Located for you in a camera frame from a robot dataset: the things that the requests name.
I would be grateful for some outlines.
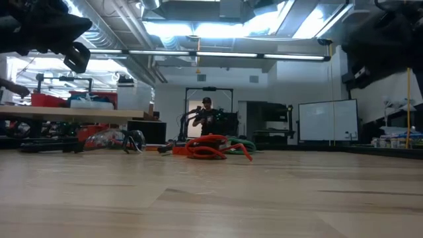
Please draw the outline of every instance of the orange coiled tube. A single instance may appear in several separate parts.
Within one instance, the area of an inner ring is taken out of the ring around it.
[[[236,149],[241,148],[245,154],[245,156],[252,161],[251,155],[248,153],[247,149],[245,149],[245,146],[241,143],[238,143],[236,145],[232,145],[231,147],[224,148],[224,149],[215,149],[209,146],[196,146],[193,145],[195,143],[214,143],[216,145],[223,145],[224,143],[227,143],[227,138],[225,136],[220,135],[209,135],[209,136],[202,136],[200,138],[192,139],[190,140],[186,145],[185,149],[190,153],[188,158],[191,159],[217,159],[220,157],[221,159],[226,159],[226,156],[223,154],[224,151],[230,150],[230,149]]]

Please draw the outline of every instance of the man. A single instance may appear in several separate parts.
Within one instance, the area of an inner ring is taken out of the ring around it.
[[[1,87],[6,88],[12,93],[16,93],[21,97],[25,97],[30,94],[30,91],[26,87],[14,84],[12,81],[8,81],[2,78],[0,78],[0,88]]]
[[[216,109],[212,109],[212,100],[209,97],[203,99],[204,109],[194,119],[193,126],[202,125],[201,135],[214,134],[216,130],[215,115],[218,113]]]

